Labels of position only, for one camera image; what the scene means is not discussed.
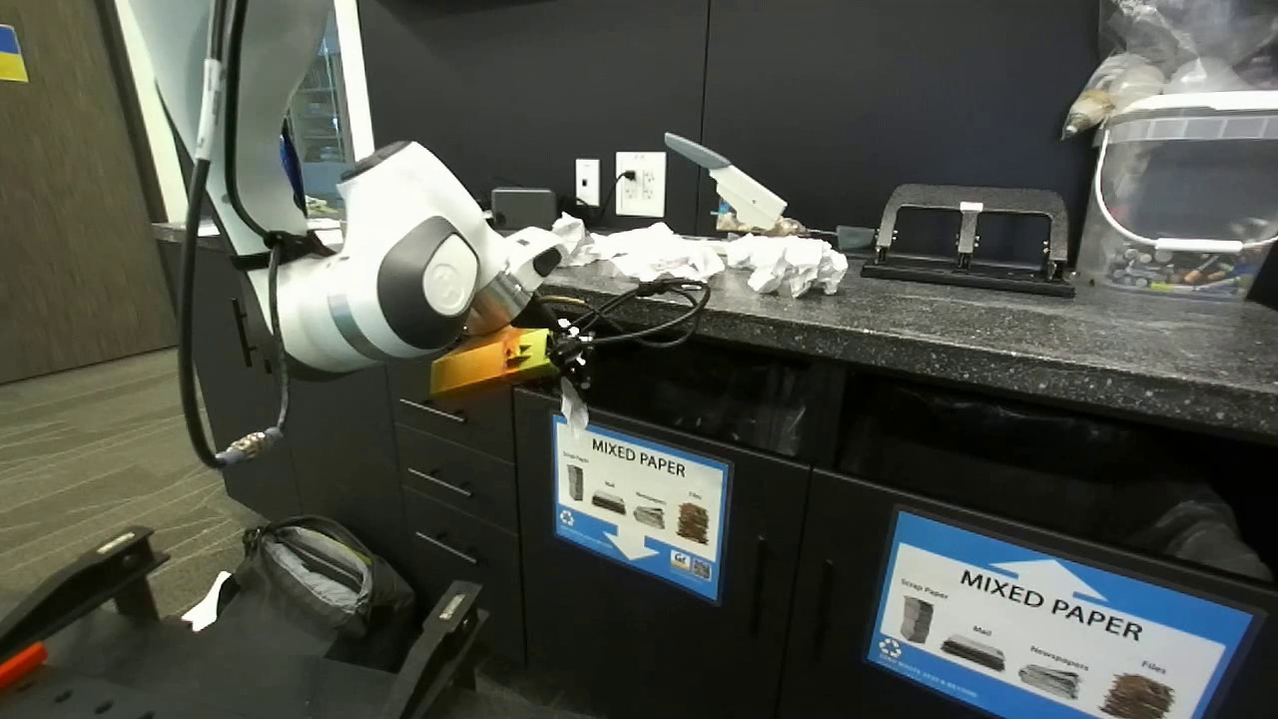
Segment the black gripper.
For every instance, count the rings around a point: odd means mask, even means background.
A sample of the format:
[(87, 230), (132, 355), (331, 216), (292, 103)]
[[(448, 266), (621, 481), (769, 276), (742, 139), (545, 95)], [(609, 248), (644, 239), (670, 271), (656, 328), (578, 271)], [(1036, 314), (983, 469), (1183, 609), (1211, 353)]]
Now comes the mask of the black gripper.
[(593, 337), (584, 332), (576, 322), (553, 322), (552, 340), (545, 340), (545, 359), (562, 379), (576, 387), (590, 384), (590, 355), (593, 355)]

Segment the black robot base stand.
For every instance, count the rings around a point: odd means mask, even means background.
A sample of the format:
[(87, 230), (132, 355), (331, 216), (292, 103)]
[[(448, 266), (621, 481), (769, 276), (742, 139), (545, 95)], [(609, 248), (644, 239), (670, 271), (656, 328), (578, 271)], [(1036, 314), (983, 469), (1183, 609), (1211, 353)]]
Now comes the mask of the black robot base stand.
[(473, 686), (477, 584), (352, 640), (239, 561), (219, 621), (159, 617), (163, 551), (127, 529), (19, 601), (0, 628), (0, 719), (439, 719)]

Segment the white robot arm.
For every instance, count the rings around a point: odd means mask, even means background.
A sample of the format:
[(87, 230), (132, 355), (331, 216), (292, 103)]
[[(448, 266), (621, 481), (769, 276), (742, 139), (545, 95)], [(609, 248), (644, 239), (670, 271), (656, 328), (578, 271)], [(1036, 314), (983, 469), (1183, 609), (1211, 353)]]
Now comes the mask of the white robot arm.
[(576, 254), (572, 222), (543, 239), (496, 234), (419, 139), (356, 160), (340, 234), (318, 238), (284, 170), (284, 124), (331, 0), (127, 6), (191, 164), (191, 212), (211, 212), (292, 365), (340, 375), (497, 337)]

